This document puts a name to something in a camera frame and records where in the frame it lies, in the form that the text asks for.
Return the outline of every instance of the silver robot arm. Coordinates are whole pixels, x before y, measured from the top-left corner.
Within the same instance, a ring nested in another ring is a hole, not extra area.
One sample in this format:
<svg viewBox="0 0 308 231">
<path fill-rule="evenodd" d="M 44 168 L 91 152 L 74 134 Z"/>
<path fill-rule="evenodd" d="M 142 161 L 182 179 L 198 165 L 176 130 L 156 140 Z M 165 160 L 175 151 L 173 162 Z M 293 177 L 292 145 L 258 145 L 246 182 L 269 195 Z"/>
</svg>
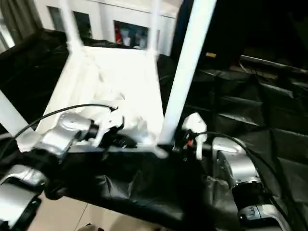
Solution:
<svg viewBox="0 0 308 231">
<path fill-rule="evenodd" d="M 23 153 L 21 164 L 13 166 L 0 180 L 0 231 L 27 229 L 40 205 L 38 196 L 49 174 L 74 142 L 95 138 L 98 131 L 92 120 L 63 113 L 31 152 Z"/>
<path fill-rule="evenodd" d="M 291 231 L 277 208 L 264 193 L 255 165 L 240 145 L 226 138 L 212 144 L 214 177 L 228 182 L 245 230 Z"/>
</svg>

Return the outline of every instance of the white frame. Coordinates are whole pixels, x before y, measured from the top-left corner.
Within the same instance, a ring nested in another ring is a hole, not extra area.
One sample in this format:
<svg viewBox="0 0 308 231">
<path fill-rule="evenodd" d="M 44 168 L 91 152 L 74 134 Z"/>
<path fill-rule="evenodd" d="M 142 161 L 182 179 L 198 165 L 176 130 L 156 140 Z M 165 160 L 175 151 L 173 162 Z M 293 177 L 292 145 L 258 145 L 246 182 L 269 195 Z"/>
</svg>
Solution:
<svg viewBox="0 0 308 231">
<path fill-rule="evenodd" d="M 48 6 L 60 8 L 61 0 L 34 0 L 39 17 L 45 29 L 55 30 Z M 86 13 L 89 15 L 92 38 L 103 39 L 103 25 L 100 15 L 100 4 L 88 0 L 70 1 L 70 7 L 73 11 Z"/>
<path fill-rule="evenodd" d="M 151 14 L 147 12 L 136 11 L 119 6 L 100 4 L 102 21 L 105 24 L 103 34 L 106 40 L 116 42 L 114 21 L 134 24 L 137 26 L 150 27 Z M 166 16 L 158 17 L 158 47 L 160 54 L 170 55 L 174 31 L 176 27 L 176 18 Z"/>
</svg>

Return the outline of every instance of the white tabletop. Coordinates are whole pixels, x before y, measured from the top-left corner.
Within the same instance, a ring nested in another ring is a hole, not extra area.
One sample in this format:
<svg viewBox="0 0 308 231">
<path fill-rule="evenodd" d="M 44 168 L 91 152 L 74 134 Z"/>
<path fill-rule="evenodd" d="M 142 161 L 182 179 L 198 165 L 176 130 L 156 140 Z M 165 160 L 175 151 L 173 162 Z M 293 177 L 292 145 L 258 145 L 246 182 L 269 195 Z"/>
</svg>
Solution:
<svg viewBox="0 0 308 231">
<path fill-rule="evenodd" d="M 132 10 L 151 12 L 152 0 L 92 0 L 99 3 L 114 5 Z M 176 18 L 183 0 L 162 0 L 161 12 L 162 16 Z"/>
</svg>

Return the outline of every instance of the curtain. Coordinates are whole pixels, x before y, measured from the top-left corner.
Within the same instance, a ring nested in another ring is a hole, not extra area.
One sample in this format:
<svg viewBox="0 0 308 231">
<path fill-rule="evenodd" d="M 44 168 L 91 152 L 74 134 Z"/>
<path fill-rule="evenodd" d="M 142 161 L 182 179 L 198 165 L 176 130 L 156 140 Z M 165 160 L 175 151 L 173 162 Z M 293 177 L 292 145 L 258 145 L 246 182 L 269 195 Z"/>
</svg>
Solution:
<svg viewBox="0 0 308 231">
<path fill-rule="evenodd" d="M 0 9 L 15 44 L 41 28 L 32 0 L 0 0 Z"/>
</svg>

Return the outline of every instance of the black fabric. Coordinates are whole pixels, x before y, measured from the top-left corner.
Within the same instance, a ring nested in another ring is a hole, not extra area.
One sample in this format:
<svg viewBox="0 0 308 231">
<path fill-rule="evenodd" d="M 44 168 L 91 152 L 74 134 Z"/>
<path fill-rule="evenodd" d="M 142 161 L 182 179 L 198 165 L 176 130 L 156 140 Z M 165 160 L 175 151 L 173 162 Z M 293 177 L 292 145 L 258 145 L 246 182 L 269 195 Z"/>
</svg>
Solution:
<svg viewBox="0 0 308 231">
<path fill-rule="evenodd" d="M 85 44 L 120 47 L 91 39 Z M 0 56 L 0 89 L 27 121 L 42 115 L 66 58 L 63 34 L 45 31 Z M 175 66 L 161 55 L 158 72 L 165 109 Z M 183 120 L 199 112 L 208 130 L 240 138 L 285 177 L 281 190 L 267 167 L 255 160 L 297 231 L 305 230 L 298 210 L 308 221 L 307 99 L 308 84 L 293 76 L 266 79 L 199 69 L 182 114 Z M 225 181 L 211 177 L 210 158 L 200 164 L 167 150 L 166 159 L 151 153 L 70 154 L 53 181 L 66 196 L 175 230 L 239 230 L 231 191 Z M 11 153 L 0 163 L 2 173 L 18 155 Z M 288 188 L 295 205 L 287 199 Z"/>
</svg>

